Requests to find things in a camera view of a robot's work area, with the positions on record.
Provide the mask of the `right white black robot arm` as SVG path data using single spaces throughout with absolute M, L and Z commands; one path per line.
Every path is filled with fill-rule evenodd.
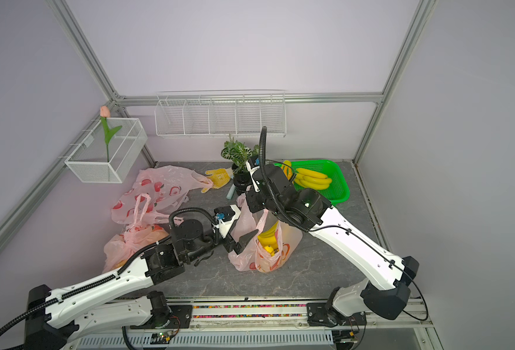
M 318 325 L 336 326 L 356 313 L 372 312 L 395 320 L 405 312 L 415 286 L 419 262 L 401 258 L 381 247 L 352 225 L 317 190 L 298 190 L 279 166 L 266 160 L 267 128 L 260 132 L 259 150 L 247 162 L 253 187 L 247 193 L 250 211 L 270 211 L 281 222 L 320 239 L 358 268 L 365 279 L 349 287 L 335 288 Z

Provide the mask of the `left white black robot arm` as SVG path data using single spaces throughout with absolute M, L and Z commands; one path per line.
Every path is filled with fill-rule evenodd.
M 241 253 L 260 231 L 243 228 L 235 205 L 213 214 L 197 207 L 178 209 L 170 214 L 169 227 L 167 237 L 142 247 L 119 268 L 69 287 L 32 289 L 26 312 L 2 326 L 0 337 L 22 322 L 25 339 L 19 349 L 62 349 L 99 328 L 163 328 L 172 317 L 163 293 L 132 302 L 117 298 L 183 274 L 186 265 L 201 262 L 219 246 Z

